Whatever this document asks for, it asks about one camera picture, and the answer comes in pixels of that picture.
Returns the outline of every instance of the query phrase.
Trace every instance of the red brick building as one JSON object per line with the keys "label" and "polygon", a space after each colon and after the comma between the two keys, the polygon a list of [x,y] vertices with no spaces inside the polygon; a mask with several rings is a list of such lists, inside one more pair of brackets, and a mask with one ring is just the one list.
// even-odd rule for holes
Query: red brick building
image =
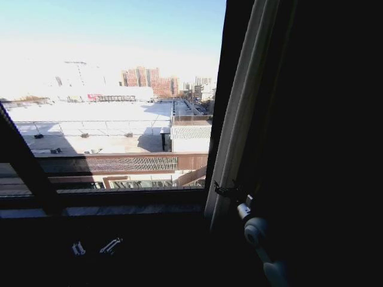
{"label": "red brick building", "polygon": [[160,77],[159,68],[145,69],[137,67],[122,72],[124,86],[151,87],[158,97],[178,96],[178,78]]}

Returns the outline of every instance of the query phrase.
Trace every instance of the sky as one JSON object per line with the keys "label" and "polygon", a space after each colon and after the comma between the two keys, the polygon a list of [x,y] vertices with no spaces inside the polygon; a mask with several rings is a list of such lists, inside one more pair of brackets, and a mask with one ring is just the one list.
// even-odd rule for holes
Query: sky
{"label": "sky", "polygon": [[225,9],[224,0],[2,0],[0,81],[64,60],[113,75],[142,65],[184,81],[216,77]]}

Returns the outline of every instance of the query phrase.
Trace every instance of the white rooftop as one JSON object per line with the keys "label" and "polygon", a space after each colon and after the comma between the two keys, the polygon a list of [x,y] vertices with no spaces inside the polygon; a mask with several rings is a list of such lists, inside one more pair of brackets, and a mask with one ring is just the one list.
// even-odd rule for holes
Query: white rooftop
{"label": "white rooftop", "polygon": [[209,139],[211,126],[173,126],[171,139]]}

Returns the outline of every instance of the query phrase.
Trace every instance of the metal railing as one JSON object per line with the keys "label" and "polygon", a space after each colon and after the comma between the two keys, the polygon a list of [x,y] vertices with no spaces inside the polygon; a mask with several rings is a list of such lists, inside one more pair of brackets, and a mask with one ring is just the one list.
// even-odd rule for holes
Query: metal railing
{"label": "metal railing", "polygon": [[125,121],[15,121],[22,136],[91,136],[160,135],[161,128],[170,127],[171,120]]}
{"label": "metal railing", "polygon": [[136,154],[41,155],[36,159],[42,169],[51,176],[113,175],[197,170],[206,166],[208,154],[143,152]]}

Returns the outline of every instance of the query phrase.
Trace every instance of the glass pane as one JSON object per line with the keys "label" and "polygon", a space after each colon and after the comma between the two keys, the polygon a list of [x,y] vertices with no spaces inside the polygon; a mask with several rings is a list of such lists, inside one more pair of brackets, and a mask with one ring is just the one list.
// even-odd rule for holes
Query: glass pane
{"label": "glass pane", "polygon": [[58,190],[204,187],[224,0],[0,9],[0,101]]}
{"label": "glass pane", "polygon": [[0,163],[0,197],[32,194],[9,163]]}

